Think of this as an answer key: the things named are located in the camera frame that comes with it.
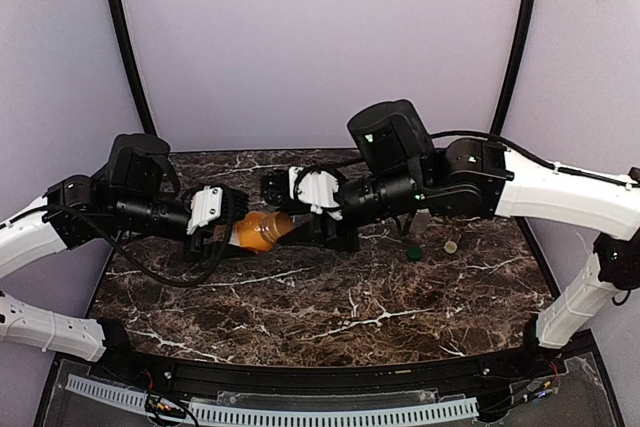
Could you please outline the coffee bottle green cap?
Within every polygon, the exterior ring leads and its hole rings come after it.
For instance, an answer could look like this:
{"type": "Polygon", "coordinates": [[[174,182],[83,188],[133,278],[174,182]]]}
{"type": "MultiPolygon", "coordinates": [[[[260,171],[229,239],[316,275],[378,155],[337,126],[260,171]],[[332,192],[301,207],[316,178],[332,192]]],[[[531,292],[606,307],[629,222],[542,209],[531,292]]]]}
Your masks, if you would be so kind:
{"type": "Polygon", "coordinates": [[[427,231],[431,221],[428,209],[418,210],[413,218],[410,231],[414,236],[422,236],[427,231]]]}

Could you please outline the pale green bottle cap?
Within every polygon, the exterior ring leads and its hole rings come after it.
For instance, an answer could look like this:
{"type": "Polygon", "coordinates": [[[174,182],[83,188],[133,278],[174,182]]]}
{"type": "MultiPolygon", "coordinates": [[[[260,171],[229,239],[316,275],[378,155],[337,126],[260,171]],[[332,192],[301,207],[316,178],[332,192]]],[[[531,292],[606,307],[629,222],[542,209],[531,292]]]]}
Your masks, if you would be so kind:
{"type": "Polygon", "coordinates": [[[453,254],[457,251],[457,244],[454,241],[447,241],[444,245],[444,250],[448,254],[453,254]]]}

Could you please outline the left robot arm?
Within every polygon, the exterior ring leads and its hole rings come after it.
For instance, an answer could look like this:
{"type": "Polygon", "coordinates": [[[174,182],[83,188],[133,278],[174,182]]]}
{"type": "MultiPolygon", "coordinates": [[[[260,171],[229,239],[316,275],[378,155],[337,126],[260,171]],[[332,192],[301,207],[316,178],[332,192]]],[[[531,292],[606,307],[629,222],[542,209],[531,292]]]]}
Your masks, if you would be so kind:
{"type": "MultiPolygon", "coordinates": [[[[248,196],[225,184],[183,193],[169,154],[169,144],[156,136],[118,135],[96,173],[66,178],[2,222],[1,275],[102,239],[162,284],[186,288],[203,283],[222,260],[234,224],[247,214],[248,196]],[[179,241],[187,257],[204,260],[205,268],[191,280],[164,277],[124,250],[117,239],[124,233],[179,241]]],[[[8,293],[1,295],[1,338],[89,362],[130,348],[117,321],[66,316],[8,293]]]]}

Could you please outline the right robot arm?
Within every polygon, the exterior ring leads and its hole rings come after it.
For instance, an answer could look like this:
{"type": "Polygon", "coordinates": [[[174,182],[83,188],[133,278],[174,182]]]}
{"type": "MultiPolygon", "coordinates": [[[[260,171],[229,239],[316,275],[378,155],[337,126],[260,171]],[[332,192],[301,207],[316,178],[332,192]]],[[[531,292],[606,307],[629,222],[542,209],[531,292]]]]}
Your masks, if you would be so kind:
{"type": "Polygon", "coordinates": [[[572,283],[529,324],[526,342],[563,348],[616,294],[639,286],[639,172],[609,175],[543,160],[490,134],[454,131],[434,145],[413,104],[374,104],[348,130],[368,174],[347,180],[340,164],[292,167],[264,179],[263,198],[310,216],[306,240],[351,250],[357,228],[427,210],[434,216],[528,217],[597,232],[572,283]]]}

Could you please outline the gold bottle cap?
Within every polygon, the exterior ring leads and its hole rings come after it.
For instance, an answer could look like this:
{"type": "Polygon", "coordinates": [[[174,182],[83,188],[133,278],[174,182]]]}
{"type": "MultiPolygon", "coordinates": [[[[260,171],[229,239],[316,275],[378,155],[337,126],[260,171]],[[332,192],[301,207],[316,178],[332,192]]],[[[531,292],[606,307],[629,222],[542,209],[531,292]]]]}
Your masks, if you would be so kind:
{"type": "Polygon", "coordinates": [[[281,237],[290,233],[294,228],[293,220],[285,212],[268,213],[261,222],[264,238],[275,244],[281,237]]]}

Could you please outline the dark green bottle cap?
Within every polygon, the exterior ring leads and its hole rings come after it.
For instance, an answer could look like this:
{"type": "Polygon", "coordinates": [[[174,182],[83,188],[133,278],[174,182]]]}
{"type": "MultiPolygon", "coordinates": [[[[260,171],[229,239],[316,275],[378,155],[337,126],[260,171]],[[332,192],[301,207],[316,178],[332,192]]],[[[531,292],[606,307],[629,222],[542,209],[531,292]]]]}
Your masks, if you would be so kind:
{"type": "Polygon", "coordinates": [[[406,250],[406,257],[410,262],[419,262],[424,258],[424,250],[420,246],[410,246],[406,250]]]}

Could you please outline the orange juice bottle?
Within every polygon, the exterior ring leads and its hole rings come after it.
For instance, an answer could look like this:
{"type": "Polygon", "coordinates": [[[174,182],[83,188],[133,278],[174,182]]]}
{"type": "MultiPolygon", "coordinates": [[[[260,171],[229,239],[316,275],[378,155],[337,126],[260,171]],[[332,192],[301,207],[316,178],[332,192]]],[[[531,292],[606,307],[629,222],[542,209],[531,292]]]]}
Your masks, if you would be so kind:
{"type": "Polygon", "coordinates": [[[276,244],[268,242],[262,233],[261,222],[272,212],[249,212],[242,221],[236,222],[229,240],[234,247],[243,248],[254,253],[269,252],[276,244]]]}

